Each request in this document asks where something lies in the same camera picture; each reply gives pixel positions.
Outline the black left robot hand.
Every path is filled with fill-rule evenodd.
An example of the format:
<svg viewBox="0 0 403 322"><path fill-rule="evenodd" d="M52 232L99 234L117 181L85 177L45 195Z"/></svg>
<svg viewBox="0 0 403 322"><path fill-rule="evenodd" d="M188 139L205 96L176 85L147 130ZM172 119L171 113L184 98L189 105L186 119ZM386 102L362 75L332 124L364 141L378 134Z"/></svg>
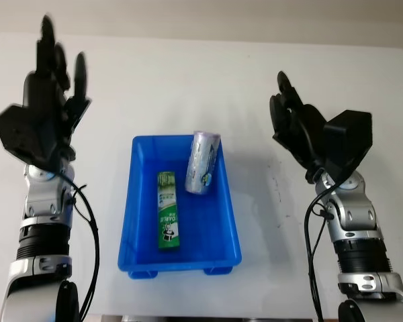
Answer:
<svg viewBox="0 0 403 322"><path fill-rule="evenodd" d="M36 69L27 75L24 84L24 105L30 114L29 129L34 140L28 163L58 172L62 163L75 160L71 138L91 103L87 97L87 64L85 54L79 52L71 85L64 47L55 39L49 15L42 18L40 33Z"/></svg>

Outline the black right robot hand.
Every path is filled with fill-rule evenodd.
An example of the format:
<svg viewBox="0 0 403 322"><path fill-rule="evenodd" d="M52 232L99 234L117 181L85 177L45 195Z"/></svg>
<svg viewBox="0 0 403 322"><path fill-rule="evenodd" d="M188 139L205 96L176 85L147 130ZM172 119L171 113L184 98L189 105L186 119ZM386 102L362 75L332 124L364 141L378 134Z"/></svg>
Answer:
<svg viewBox="0 0 403 322"><path fill-rule="evenodd" d="M278 73L277 83L279 93L269 101L273 139L306 169L307 182L315 184L324 170L326 120L315 106L302 102L284 72Z"/></svg>

